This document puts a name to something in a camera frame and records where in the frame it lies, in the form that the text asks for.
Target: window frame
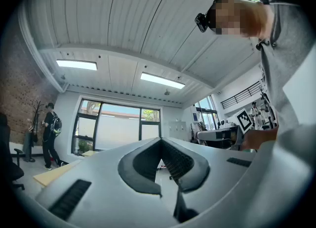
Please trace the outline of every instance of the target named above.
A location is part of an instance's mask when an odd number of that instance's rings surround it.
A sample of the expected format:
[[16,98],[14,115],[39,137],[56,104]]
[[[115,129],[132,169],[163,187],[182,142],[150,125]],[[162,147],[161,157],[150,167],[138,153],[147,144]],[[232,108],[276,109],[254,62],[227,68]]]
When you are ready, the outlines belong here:
[[[152,121],[142,121],[142,109],[152,110],[152,111],[158,111],[159,112],[159,122],[152,122]],[[159,137],[161,138],[161,113],[160,109],[154,110],[154,109],[148,109],[148,108],[140,108],[139,112],[139,135],[138,140],[142,140],[142,126],[143,125],[158,125],[159,130]]]
[[[99,112],[98,115],[91,115],[91,114],[84,114],[84,113],[80,113],[79,111],[81,110],[81,106],[82,106],[82,102],[83,101],[88,101],[88,102],[96,102],[96,103],[100,103],[100,108],[99,108]],[[121,104],[115,104],[115,103],[108,103],[108,102],[103,102],[103,101],[95,101],[95,100],[89,100],[86,98],[82,98],[81,102],[79,104],[79,108],[76,114],[76,119],[75,119],[75,123],[74,123],[74,129],[73,129],[73,135],[72,135],[72,142],[71,142],[71,153],[74,153],[74,138],[77,139],[82,139],[82,140],[88,140],[88,141],[92,141],[93,142],[93,148],[92,150],[95,151],[95,141],[96,141],[96,135],[97,135],[97,129],[98,129],[98,123],[99,123],[99,118],[101,115],[101,110],[102,110],[102,106],[103,104],[108,104],[108,105],[114,105],[114,106],[121,106],[121,107],[128,107],[128,108],[137,108],[139,109],[139,135],[138,135],[138,139],[142,140],[142,125],[158,125],[158,130],[159,130],[159,137],[161,138],[161,110],[160,109],[152,109],[152,108],[146,108],[146,107],[138,107],[138,106],[127,106],[127,105],[121,105]],[[151,121],[142,121],[142,109],[145,110],[152,110],[152,111],[158,111],[159,112],[159,122],[151,122]],[[88,119],[94,119],[95,120],[95,124],[94,124],[94,130],[93,130],[93,137],[86,137],[86,136],[81,136],[81,135],[76,135],[76,129],[77,129],[77,123],[79,118],[88,118]]]
[[215,130],[217,130],[217,123],[216,123],[216,118],[214,117],[214,114],[216,114],[216,117],[218,118],[218,114],[217,114],[217,110],[216,110],[216,107],[215,107],[215,104],[213,102],[213,99],[211,96],[207,96],[205,97],[207,102],[208,102],[208,105],[210,107],[210,109],[204,109],[204,108],[201,108],[201,105],[200,105],[200,101],[196,102],[194,104],[194,106],[196,107],[197,111],[201,112],[201,113],[205,113],[205,114],[211,114],[212,118],[213,118],[213,123],[215,125]]

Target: wooden table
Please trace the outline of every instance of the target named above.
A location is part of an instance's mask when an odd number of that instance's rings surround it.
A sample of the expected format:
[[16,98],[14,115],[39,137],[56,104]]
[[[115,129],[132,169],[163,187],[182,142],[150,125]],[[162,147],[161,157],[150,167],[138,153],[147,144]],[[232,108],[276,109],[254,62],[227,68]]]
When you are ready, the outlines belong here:
[[95,153],[97,153],[97,151],[87,151],[87,152],[84,152],[84,153],[81,154],[81,155],[82,155],[82,156],[85,156],[85,157],[89,157],[89,156],[94,155]]
[[59,176],[63,175],[70,169],[72,169],[74,166],[76,166],[78,163],[81,162],[81,159],[78,159],[72,163],[69,163],[67,165],[64,165],[62,167],[47,171],[45,173],[34,175],[33,178],[35,181],[43,185],[44,187],[48,186],[52,181],[57,179]]

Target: white wall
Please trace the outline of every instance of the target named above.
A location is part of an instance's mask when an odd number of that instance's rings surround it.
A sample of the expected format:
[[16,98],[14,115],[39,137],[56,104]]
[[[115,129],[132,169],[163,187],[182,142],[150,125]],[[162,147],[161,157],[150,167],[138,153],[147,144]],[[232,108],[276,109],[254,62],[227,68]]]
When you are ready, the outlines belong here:
[[196,107],[195,106],[188,107],[185,110],[183,110],[183,114],[181,118],[181,121],[186,122],[186,125],[187,125],[188,140],[191,139],[191,124],[192,124],[193,131],[194,132],[197,131],[196,125],[194,124],[193,113],[196,113],[198,117]]
[[221,102],[225,101],[226,99],[238,94],[239,92],[245,90],[249,86],[253,85],[257,81],[259,81],[262,78],[262,72],[259,67],[259,65],[256,65],[252,69],[250,69],[248,72],[225,86],[221,90],[221,94],[213,94],[212,98],[214,103],[216,104],[216,110],[218,111],[219,117],[221,120],[226,119],[227,116],[225,114],[232,112],[234,110],[237,110],[239,108],[243,108],[245,105],[259,99],[261,97],[261,93],[258,92],[254,94],[253,96],[244,99],[240,103],[237,103],[235,105],[232,105],[226,109],[223,109],[223,106]]
[[160,109],[162,137],[169,137],[168,122],[176,120],[181,121],[184,114],[184,110],[181,108],[129,102],[126,100],[120,100],[115,98],[66,91],[63,94],[58,95],[54,110],[61,118],[63,123],[62,132],[55,140],[55,149],[58,152],[60,158],[66,162],[72,162],[78,158],[83,158],[81,156],[76,156],[71,153],[71,141],[74,130],[74,123],[82,99],[92,99],[95,101],[103,101],[126,106],[142,106],[145,108]]
[[[10,153],[11,154],[16,154],[16,151],[14,150],[15,148],[23,151],[23,145],[22,144],[17,144],[17,143],[10,142],[9,143],[9,147],[10,147]],[[32,154],[43,154],[42,146],[34,146],[34,147],[32,147]]]

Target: sleeve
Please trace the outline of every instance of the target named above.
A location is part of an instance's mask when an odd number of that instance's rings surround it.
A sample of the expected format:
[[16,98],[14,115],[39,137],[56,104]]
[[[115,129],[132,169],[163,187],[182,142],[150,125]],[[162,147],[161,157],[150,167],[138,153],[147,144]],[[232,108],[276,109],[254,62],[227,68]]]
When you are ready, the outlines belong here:
[[50,124],[52,117],[52,113],[47,113],[44,122]]

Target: railing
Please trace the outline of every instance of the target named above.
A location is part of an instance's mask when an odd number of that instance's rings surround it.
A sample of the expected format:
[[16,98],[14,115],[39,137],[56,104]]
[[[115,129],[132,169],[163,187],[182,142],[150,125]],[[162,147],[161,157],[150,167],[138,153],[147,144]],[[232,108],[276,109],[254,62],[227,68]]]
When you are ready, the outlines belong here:
[[255,84],[251,85],[250,87],[246,88],[245,90],[241,91],[235,96],[232,96],[231,98],[226,99],[225,101],[221,102],[224,109],[240,103],[242,100],[247,99],[250,96],[253,96],[254,94],[260,92],[260,82],[256,82]]

